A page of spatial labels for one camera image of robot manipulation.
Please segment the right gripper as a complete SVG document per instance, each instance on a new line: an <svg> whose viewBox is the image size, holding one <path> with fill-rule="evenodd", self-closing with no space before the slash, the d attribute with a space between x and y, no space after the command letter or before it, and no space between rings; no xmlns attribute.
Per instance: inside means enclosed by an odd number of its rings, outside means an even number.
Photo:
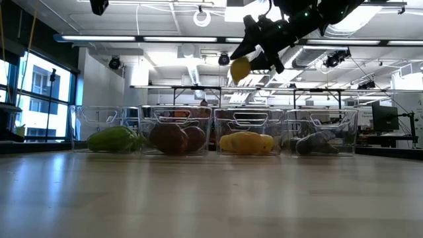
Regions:
<svg viewBox="0 0 423 238"><path fill-rule="evenodd" d="M293 46L294 42L318 29L323 18L319 0L268 0L269 9L256 22L251 15L243 18L245 35L231 54L231 60L246 57L251 70L285 70L278 53L267 54L262 48L279 49ZM281 19L272 21L267 14L278 8Z"/></svg>

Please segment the yellow lemon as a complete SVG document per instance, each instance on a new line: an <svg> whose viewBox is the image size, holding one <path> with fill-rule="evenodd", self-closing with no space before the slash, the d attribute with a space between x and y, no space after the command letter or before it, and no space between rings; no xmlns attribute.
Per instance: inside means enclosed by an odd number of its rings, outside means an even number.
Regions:
<svg viewBox="0 0 423 238"><path fill-rule="evenodd" d="M230 67L230 73L234 84L247 77L250 73L250 62L248 57L243 56L236 59Z"/></svg>
<svg viewBox="0 0 423 238"><path fill-rule="evenodd" d="M274 146L274 138L272 136L261 134L262 140L263 140L263 153L270 153Z"/></svg>
<svg viewBox="0 0 423 238"><path fill-rule="evenodd" d="M231 151L232 150L231 136L230 135L222 136L219 141L219 147L222 151Z"/></svg>

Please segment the orange-yellow mango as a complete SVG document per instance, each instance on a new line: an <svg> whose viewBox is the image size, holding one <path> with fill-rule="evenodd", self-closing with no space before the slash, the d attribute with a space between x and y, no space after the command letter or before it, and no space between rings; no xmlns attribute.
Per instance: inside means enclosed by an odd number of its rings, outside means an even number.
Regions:
<svg viewBox="0 0 423 238"><path fill-rule="evenodd" d="M229 145L233 152L242 155L256 155L264 152L266 143L255 132L236 132L229 135Z"/></svg>

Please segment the grey-brown items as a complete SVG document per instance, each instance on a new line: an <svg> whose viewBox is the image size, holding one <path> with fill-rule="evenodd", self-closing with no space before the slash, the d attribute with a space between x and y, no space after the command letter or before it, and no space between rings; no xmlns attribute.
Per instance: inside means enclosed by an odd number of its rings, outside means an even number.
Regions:
<svg viewBox="0 0 423 238"><path fill-rule="evenodd" d="M295 148L300 155L308 155L314 152L338 154L339 149L329 143L335 137L330 131L315 132L298 140Z"/></svg>

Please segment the green pepper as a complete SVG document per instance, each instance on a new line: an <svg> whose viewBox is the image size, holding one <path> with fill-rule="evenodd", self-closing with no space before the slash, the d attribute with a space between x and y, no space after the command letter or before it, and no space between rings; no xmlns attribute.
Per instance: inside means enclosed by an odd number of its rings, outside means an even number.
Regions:
<svg viewBox="0 0 423 238"><path fill-rule="evenodd" d="M91 134L87 147L94 152L130 151L137 142L137 134L126 126L114 126Z"/></svg>

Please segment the black monitor on arm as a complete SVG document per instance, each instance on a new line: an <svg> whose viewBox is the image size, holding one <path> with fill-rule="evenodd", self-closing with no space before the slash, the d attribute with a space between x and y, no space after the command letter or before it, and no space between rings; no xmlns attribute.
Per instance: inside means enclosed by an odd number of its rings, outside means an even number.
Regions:
<svg viewBox="0 0 423 238"><path fill-rule="evenodd" d="M396 107L373 105L373 129L377 132L393 132L398 130L398 115Z"/></svg>

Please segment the overhead LED light bar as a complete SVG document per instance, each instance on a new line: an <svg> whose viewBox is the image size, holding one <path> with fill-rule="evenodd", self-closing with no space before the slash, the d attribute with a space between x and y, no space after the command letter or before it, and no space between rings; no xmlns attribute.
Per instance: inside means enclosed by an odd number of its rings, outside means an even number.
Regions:
<svg viewBox="0 0 423 238"><path fill-rule="evenodd" d="M136 43L200 43L240 44L243 39L236 37L195 37L195 36L100 36L55 34L56 42L136 42ZM423 48L423 40L362 40L303 38L295 42L301 46L375 46Z"/></svg>

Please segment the clear plastic bin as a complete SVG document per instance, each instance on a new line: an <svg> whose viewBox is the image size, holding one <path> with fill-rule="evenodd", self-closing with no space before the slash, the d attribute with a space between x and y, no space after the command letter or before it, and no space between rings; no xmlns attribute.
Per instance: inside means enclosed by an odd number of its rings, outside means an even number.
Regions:
<svg viewBox="0 0 423 238"><path fill-rule="evenodd" d="M126 126L137 134L137 142L130 151L94 153L136 153L141 149L138 130L138 109L132 106L71 106L69 108L71 125L71 147L75 152L94 152L88 149L88 137L103 129Z"/></svg>
<svg viewBox="0 0 423 238"><path fill-rule="evenodd" d="M212 126L206 106L140 106L144 155L205 155Z"/></svg>
<svg viewBox="0 0 423 238"><path fill-rule="evenodd" d="M329 141L338 154L310 153L300 155L296 143L301 138L315 132L330 131L336 137ZM293 109L285 113L282 122L282 151L297 157L345 157L355 153L358 131L357 110L335 109Z"/></svg>
<svg viewBox="0 0 423 238"><path fill-rule="evenodd" d="M281 151L282 122L285 112L275 108L219 108L214 110L216 151L220 155L242 155L233 151L222 151L219 141L222 136L236 132L255 132L274 138L270 153L250 156L273 156Z"/></svg>

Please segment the person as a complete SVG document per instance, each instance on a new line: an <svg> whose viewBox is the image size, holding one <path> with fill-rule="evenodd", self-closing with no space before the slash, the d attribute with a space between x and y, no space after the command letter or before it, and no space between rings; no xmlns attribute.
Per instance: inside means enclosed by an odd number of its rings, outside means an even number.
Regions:
<svg viewBox="0 0 423 238"><path fill-rule="evenodd" d="M199 104L186 104L190 110L174 111L173 116L176 118L211 118L212 109L206 99L202 99Z"/></svg>

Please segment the black tripod stand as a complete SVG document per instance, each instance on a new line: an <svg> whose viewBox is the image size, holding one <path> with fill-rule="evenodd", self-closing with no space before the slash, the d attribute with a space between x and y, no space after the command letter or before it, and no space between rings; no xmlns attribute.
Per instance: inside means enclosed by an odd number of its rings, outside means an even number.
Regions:
<svg viewBox="0 0 423 238"><path fill-rule="evenodd" d="M49 123L50 123L50 110L51 110L51 104L52 104L52 91L54 87L54 81L56 80L56 69L52 69L52 73L50 75L50 93L48 97L48 112L47 112L47 123L46 123L46 133L44 137L44 141L48 142L49 138Z"/></svg>

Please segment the large window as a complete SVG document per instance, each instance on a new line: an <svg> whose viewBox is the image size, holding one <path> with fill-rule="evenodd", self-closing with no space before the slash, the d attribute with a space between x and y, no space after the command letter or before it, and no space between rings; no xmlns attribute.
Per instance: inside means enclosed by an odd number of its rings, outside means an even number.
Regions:
<svg viewBox="0 0 423 238"><path fill-rule="evenodd" d="M25 124L25 142L45 142L53 68L56 80L48 142L65 142L70 135L69 107L75 102L76 74L33 53L26 52L13 63L3 61L0 56L0 102L12 103L22 110L16 115L15 127Z"/></svg>

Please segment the dark distant desk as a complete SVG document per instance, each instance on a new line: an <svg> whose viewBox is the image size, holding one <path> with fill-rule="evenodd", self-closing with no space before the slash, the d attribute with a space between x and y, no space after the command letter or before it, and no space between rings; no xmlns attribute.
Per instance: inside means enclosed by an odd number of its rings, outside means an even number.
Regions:
<svg viewBox="0 0 423 238"><path fill-rule="evenodd" d="M418 136L359 135L357 145L380 145L381 147L396 148L397 141L411 141L412 143L418 143Z"/></svg>

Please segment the distant black light frame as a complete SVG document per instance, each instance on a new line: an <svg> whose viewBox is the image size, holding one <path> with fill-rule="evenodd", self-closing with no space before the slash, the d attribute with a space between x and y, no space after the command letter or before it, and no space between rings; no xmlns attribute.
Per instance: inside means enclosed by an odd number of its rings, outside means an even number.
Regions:
<svg viewBox="0 0 423 238"><path fill-rule="evenodd" d="M131 86L145 89L157 96L158 105L193 105L196 100L206 100L214 107L275 107L299 108L323 106L344 108L349 102L354 106L374 102L395 102L397 96L420 95L423 90L404 89L335 89L335 88L285 88L285 87L219 87L148 85Z"/></svg>

